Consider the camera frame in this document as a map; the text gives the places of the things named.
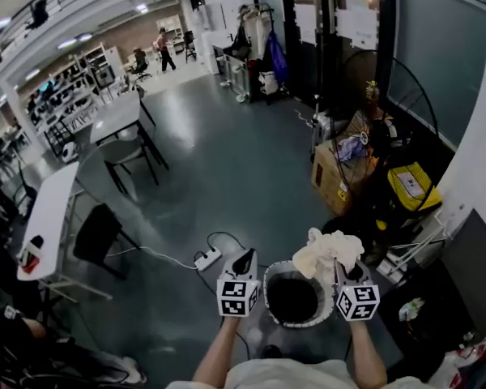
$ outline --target plastic bag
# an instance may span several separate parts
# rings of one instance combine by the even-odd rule
[[[286,63],[286,58],[283,54],[283,48],[277,40],[277,36],[272,31],[268,35],[268,49],[270,50],[272,69],[275,73],[275,79],[277,83],[282,85],[286,79],[290,76],[288,72],[288,65]]]

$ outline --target sticker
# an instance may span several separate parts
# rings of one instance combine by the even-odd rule
[[[410,172],[398,173],[396,175],[401,181],[407,193],[413,198],[424,195],[423,188],[418,183],[414,175]]]
[[[347,199],[347,186],[343,180],[340,181],[339,191],[337,191],[337,195],[342,199],[343,202]]]

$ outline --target paper sign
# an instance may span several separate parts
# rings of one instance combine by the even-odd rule
[[[317,29],[317,12],[313,4],[296,4],[296,23],[301,30],[301,41],[317,44],[315,30]]]
[[[365,0],[346,0],[346,9],[369,9],[369,3]]]
[[[377,11],[352,5],[351,10],[337,10],[339,36],[351,39],[352,45],[362,49],[376,49]]]

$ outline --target office chair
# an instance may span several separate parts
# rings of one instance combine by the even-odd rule
[[[120,280],[125,280],[126,276],[104,263],[104,258],[118,235],[140,250],[140,246],[122,230],[121,223],[110,208],[104,203],[99,204],[92,209],[78,232],[74,256],[105,269]]]
[[[185,32],[185,63],[187,63],[187,58],[189,56],[193,57],[193,59],[196,61],[196,50],[194,49],[193,39],[193,33],[191,31]]]
[[[130,73],[137,75],[137,79],[134,82],[137,82],[138,80],[144,80],[145,78],[151,78],[151,74],[148,74],[146,72],[147,68],[149,67],[149,63],[147,63],[146,59],[146,54],[141,50],[140,52],[137,52],[135,54],[135,59],[137,64],[135,67],[131,67]]]

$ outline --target desk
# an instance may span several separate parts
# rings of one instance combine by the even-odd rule
[[[81,288],[111,300],[111,295],[103,293],[102,291],[94,289],[88,285],[79,283],[78,281],[73,280],[69,276],[66,276],[59,271],[61,269],[59,266],[62,264],[58,263],[58,261],[62,261],[62,259],[65,257],[65,255],[60,255],[63,223],[66,219],[66,209],[68,207],[69,200],[72,199],[70,221],[65,235],[67,236],[67,234],[70,232],[70,223],[74,212],[76,196],[72,195],[71,193],[73,191],[72,186],[74,185],[78,167],[79,163],[67,165],[47,178],[41,185],[36,202],[34,203],[34,208],[32,209],[31,217],[29,218],[27,229],[25,230],[21,248],[24,249],[25,246],[36,235],[40,235],[43,238],[43,245],[40,248],[40,262],[29,274],[21,267],[18,267],[16,277],[20,281],[37,280],[45,287],[53,290],[55,293],[72,302],[77,301],[56,289],[70,285],[78,285]],[[66,250],[66,238],[63,249]],[[66,281],[55,284],[48,284],[43,281],[44,278],[56,273]]]
[[[30,274],[18,267],[17,276],[20,281],[39,280],[51,276],[57,270],[59,242],[66,206],[78,167],[79,163],[67,165],[47,178],[41,185],[22,243],[23,249],[36,235],[43,238],[40,263]]]
[[[155,125],[155,122],[142,101],[139,99],[139,94],[136,91],[122,94],[117,99],[113,100],[111,104],[99,108],[97,110],[96,118],[94,119],[92,131],[90,132],[90,143],[100,145],[108,137],[116,135],[128,127],[137,126],[140,137],[157,163],[162,163],[166,169],[169,169],[165,159],[162,157],[158,148],[156,148],[151,137],[147,134],[146,130],[144,130],[144,127],[140,122],[141,110],[146,113],[153,125]]]

